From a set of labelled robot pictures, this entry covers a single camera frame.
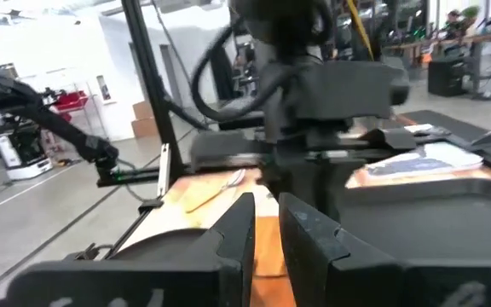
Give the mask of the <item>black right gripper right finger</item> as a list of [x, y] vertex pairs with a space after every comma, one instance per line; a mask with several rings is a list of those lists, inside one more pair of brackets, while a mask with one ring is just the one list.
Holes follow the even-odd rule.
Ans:
[[282, 194], [300, 306], [491, 306], [491, 200], [350, 206], [338, 223]]

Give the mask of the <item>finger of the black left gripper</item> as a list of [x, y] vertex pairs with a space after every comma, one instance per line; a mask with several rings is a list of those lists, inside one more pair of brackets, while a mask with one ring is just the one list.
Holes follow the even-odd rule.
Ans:
[[276, 199], [279, 199], [282, 193], [289, 193], [300, 200], [307, 200], [307, 183], [308, 166], [306, 164], [264, 166], [264, 185]]
[[312, 206], [332, 220], [340, 219], [338, 204], [348, 182], [348, 166], [321, 161], [315, 164], [312, 179]]

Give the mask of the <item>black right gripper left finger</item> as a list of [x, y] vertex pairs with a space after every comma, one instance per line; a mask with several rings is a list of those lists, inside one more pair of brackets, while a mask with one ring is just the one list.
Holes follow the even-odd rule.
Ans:
[[185, 249], [147, 247], [154, 236], [102, 261], [34, 264], [9, 284], [11, 306], [247, 306], [255, 250], [255, 200], [242, 194]]

